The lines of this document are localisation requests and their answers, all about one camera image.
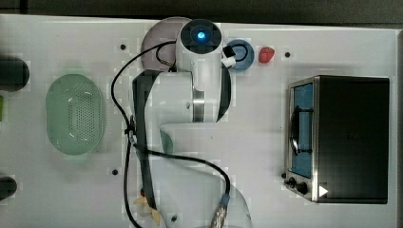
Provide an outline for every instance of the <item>ventilation holes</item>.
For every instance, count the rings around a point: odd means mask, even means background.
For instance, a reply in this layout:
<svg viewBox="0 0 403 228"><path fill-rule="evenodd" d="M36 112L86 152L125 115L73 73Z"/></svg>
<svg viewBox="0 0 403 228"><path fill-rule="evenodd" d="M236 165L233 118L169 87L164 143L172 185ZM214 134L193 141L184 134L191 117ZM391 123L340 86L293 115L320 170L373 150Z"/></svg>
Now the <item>ventilation holes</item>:
<svg viewBox="0 0 403 228"><path fill-rule="evenodd" d="M77 84L71 91L72 101L68 103L68 130L76 132L75 141L94 144L102 132L101 102L89 84Z"/></svg>

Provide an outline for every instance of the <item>green basket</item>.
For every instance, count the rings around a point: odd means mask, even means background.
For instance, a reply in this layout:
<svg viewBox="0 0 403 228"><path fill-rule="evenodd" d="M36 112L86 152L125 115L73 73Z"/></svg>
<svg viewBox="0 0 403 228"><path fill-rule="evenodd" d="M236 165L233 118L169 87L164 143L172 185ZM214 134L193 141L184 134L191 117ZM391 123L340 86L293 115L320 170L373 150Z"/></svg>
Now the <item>green basket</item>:
<svg viewBox="0 0 403 228"><path fill-rule="evenodd" d="M106 122L104 100L87 77L60 77L50 86L46 103L48 138L59 151L81 155L101 141Z"/></svg>

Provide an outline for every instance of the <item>metal ring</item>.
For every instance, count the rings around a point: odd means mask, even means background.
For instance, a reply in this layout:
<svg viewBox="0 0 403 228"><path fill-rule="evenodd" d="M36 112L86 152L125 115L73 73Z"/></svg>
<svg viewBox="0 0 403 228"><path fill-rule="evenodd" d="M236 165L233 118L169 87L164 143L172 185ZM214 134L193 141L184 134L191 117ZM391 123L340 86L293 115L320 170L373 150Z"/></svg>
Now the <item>metal ring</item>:
<svg viewBox="0 0 403 228"><path fill-rule="evenodd" d="M193 122L204 122L204 91L193 86Z"/></svg>

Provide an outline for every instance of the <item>red cap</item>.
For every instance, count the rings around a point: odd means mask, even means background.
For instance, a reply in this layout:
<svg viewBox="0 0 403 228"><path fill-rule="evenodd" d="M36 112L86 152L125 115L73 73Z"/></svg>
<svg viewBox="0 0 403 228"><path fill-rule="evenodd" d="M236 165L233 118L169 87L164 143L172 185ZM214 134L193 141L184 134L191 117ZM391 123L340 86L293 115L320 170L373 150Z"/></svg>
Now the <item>red cap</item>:
<svg viewBox="0 0 403 228"><path fill-rule="evenodd" d="M262 47L259 52L259 62L267 64L272 60L275 55L275 51L270 47Z"/></svg>

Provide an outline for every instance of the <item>screw hole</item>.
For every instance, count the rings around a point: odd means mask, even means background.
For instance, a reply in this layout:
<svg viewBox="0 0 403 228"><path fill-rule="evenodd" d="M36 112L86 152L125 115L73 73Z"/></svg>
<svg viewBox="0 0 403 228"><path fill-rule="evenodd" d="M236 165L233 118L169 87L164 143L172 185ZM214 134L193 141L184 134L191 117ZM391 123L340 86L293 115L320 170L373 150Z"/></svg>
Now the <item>screw hole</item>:
<svg viewBox="0 0 403 228"><path fill-rule="evenodd" d="M171 221L172 221L172 222L175 222L177 219L178 219L178 216L175 215L175 216L173 216L173 217L171 218Z"/></svg>

